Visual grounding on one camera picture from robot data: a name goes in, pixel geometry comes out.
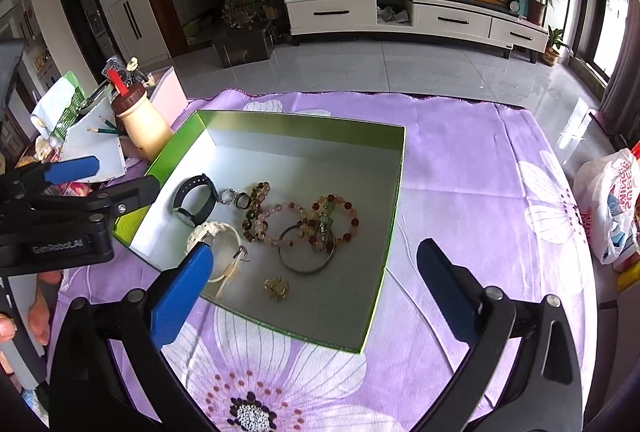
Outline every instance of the tile floor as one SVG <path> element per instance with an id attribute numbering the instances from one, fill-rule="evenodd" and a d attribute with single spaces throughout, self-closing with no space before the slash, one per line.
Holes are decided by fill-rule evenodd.
<path id="1" fill-rule="evenodd" d="M 613 152 L 588 115 L 598 101 L 566 67 L 531 64 L 497 53 L 405 42 L 302 43 L 276 47 L 271 59 L 223 69 L 213 48 L 175 59 L 190 98 L 226 88 L 252 95 L 286 91 L 368 91 L 442 95 L 527 108 L 542 127 L 567 176 Z"/>

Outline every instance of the white bracelet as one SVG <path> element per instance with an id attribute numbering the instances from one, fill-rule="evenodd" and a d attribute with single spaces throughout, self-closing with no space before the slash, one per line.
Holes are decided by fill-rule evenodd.
<path id="1" fill-rule="evenodd" d="M 223 281 L 220 289 L 218 290 L 218 293 L 220 293 L 225 284 L 228 284 L 228 281 L 231 281 L 233 274 L 235 274 L 236 270 L 238 269 L 239 263 L 246 260 L 247 251 L 246 248 L 242 245 L 242 239 L 240 238 L 240 234 L 238 233 L 238 231 L 228 223 L 207 221 L 206 223 L 203 223 L 193 229 L 193 232 L 191 232 L 191 234 L 187 238 L 186 246 L 186 253 L 189 253 L 197 243 L 204 240 L 207 234 L 211 235 L 211 237 L 215 239 L 216 235 L 220 232 L 231 232 L 236 237 L 236 242 L 238 243 L 238 251 L 234 254 L 233 260 L 226 266 L 225 271 L 222 272 L 222 275 L 216 277 L 215 279 L 209 279 L 207 281 Z"/>

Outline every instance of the curtain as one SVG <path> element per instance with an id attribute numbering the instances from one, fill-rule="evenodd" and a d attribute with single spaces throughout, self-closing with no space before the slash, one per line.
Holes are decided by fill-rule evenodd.
<path id="1" fill-rule="evenodd" d="M 598 120 L 608 135 L 622 135 L 629 146 L 640 140 L 640 2 L 629 0 L 625 37 L 618 63 L 604 93 Z"/>

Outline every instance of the drawer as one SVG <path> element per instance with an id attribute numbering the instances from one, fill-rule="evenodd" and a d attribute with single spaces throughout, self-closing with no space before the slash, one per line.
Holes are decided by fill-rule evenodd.
<path id="1" fill-rule="evenodd" d="M 548 35 L 519 22 L 494 18 L 491 25 L 491 39 L 529 50 L 545 51 Z"/>
<path id="2" fill-rule="evenodd" d="M 491 17 L 456 8 L 442 6 L 415 5 L 419 9 L 418 31 L 421 34 L 442 35 L 443 37 L 489 38 Z"/>
<path id="3" fill-rule="evenodd" d="M 377 26 L 376 0 L 310 0 L 287 3 L 293 34 L 348 32 Z"/>

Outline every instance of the pencil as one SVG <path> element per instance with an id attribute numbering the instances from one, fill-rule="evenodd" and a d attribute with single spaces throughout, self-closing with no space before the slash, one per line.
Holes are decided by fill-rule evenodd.
<path id="1" fill-rule="evenodd" d="M 102 122 L 106 123 L 106 125 L 108 127 L 110 127 L 111 129 L 113 129 L 114 131 L 119 131 L 119 129 L 113 125 L 113 123 L 111 123 L 109 120 L 107 120 L 105 117 L 100 117 L 100 120 L 102 120 Z"/>
<path id="2" fill-rule="evenodd" d="M 89 131 L 90 133 L 100 133 L 101 135 L 117 135 L 117 136 L 124 136 L 124 134 L 121 131 L 117 131 L 114 129 L 95 129 L 94 127 L 88 127 L 86 129 L 87 131 Z"/>

